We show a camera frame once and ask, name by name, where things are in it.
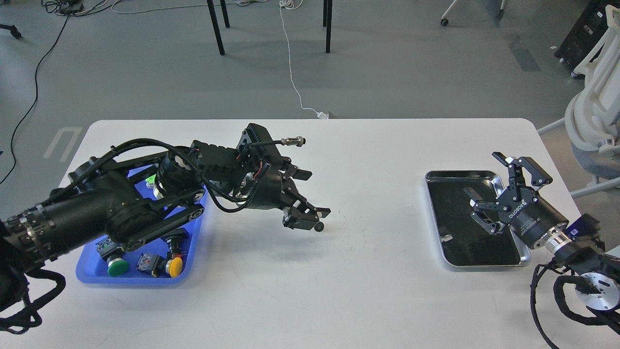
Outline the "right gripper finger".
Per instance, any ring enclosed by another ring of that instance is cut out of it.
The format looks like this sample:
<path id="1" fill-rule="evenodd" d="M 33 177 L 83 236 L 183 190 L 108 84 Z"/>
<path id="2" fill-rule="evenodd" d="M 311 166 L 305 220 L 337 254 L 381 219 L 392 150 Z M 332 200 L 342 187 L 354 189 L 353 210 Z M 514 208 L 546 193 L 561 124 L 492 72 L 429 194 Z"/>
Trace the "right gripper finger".
<path id="1" fill-rule="evenodd" d="M 494 236 L 502 234 L 505 223 L 501 221 L 492 221 L 492 219 L 485 214 L 486 211 L 505 212 L 509 209 L 509 206 L 502 205 L 499 202 L 489 203 L 482 200 L 482 197 L 471 187 L 465 187 L 464 192 L 468 195 L 470 205 L 472 207 L 471 217 L 478 223 L 487 233 Z"/>
<path id="2" fill-rule="evenodd" d="M 500 152 L 493 152 L 492 156 L 508 169 L 509 186 L 507 190 L 513 197 L 521 197 L 523 190 L 537 191 L 552 183 L 551 175 L 531 157 L 510 158 Z M 526 183 L 523 170 L 527 170 L 530 174 L 529 184 Z"/>

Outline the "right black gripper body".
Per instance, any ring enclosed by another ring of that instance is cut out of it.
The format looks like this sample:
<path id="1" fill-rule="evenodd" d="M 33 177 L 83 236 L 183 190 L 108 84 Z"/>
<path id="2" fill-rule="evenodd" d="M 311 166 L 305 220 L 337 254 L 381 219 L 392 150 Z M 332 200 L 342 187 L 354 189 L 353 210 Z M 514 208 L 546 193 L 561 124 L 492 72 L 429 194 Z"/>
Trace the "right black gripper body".
<path id="1" fill-rule="evenodd" d="M 564 228 L 568 219 L 530 188 L 519 188 L 519 194 L 509 188 L 496 198 L 508 209 L 498 213 L 501 225 L 496 232 L 502 234 L 505 226 L 529 248 L 538 248 L 538 242 L 551 228 Z"/>

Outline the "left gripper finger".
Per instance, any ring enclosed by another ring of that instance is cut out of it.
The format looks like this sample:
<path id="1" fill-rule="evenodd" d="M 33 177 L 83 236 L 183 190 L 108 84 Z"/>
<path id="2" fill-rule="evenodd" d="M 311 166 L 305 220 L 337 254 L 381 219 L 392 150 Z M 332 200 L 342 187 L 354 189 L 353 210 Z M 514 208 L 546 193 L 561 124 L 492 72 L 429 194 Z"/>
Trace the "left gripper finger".
<path id="1" fill-rule="evenodd" d="M 283 208 L 282 224 L 290 229 L 311 230 L 330 212 L 330 208 L 314 207 L 312 204 L 297 200 L 292 206 Z"/>
<path id="2" fill-rule="evenodd" d="M 312 177 L 312 172 L 300 169 L 290 161 L 285 161 L 281 167 L 281 176 L 284 181 L 290 179 L 308 181 Z"/>

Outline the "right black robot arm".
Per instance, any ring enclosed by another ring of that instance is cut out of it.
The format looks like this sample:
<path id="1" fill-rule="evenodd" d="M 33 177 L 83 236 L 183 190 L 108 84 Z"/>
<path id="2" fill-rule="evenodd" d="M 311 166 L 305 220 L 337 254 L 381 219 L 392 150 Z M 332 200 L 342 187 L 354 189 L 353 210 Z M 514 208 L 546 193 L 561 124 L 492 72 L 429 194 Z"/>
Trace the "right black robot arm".
<path id="1" fill-rule="evenodd" d="M 573 223 L 540 196 L 552 177 L 530 157 L 510 158 L 493 152 L 509 172 L 509 185 L 494 201 L 485 202 L 472 188 L 465 188 L 471 217 L 489 234 L 505 227 L 527 247 L 546 247 L 553 258 L 536 266 L 530 283 L 530 309 L 541 336 L 550 348 L 556 345 L 545 334 L 536 311 L 536 289 L 546 271 L 558 276 L 553 292 L 564 316 L 586 326 L 607 326 L 619 331 L 619 259 L 605 252 L 599 222 L 583 214 Z"/>

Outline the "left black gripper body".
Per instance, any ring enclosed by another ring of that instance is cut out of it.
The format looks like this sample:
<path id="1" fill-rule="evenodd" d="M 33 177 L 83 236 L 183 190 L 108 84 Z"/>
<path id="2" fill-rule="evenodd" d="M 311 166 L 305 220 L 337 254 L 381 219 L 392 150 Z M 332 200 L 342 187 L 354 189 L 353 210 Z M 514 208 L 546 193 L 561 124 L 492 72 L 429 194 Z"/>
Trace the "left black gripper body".
<path id="1" fill-rule="evenodd" d="M 293 194 L 292 183 L 283 184 L 279 170 L 267 168 L 259 180 L 255 180 L 254 175 L 246 174 L 240 183 L 240 197 L 247 202 L 246 208 L 284 210 L 299 205 L 300 199 Z"/>

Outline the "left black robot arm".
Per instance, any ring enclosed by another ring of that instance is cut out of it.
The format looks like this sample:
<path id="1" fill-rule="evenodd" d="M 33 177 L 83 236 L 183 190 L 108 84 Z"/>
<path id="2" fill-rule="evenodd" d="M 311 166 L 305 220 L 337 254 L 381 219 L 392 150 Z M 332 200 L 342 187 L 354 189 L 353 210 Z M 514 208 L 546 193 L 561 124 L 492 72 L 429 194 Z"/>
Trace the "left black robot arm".
<path id="1" fill-rule="evenodd" d="M 155 276 L 177 276 L 182 226 L 203 214 L 205 194 L 223 212 L 277 208 L 284 227 L 321 231 L 330 209 L 308 203 L 295 184 L 312 172 L 278 150 L 305 143 L 301 136 L 274 140 L 266 128 L 250 123 L 235 148 L 139 138 L 91 157 L 69 173 L 68 186 L 2 221 L 1 309 L 23 303 L 20 311 L 1 319 L 2 331 L 21 335 L 40 326 L 40 309 L 66 286 L 64 276 L 45 270 L 45 263 L 99 237 L 110 239 L 101 255 L 111 274 L 121 252 L 159 238 L 169 244 L 170 258 L 155 256 L 145 269 Z"/>

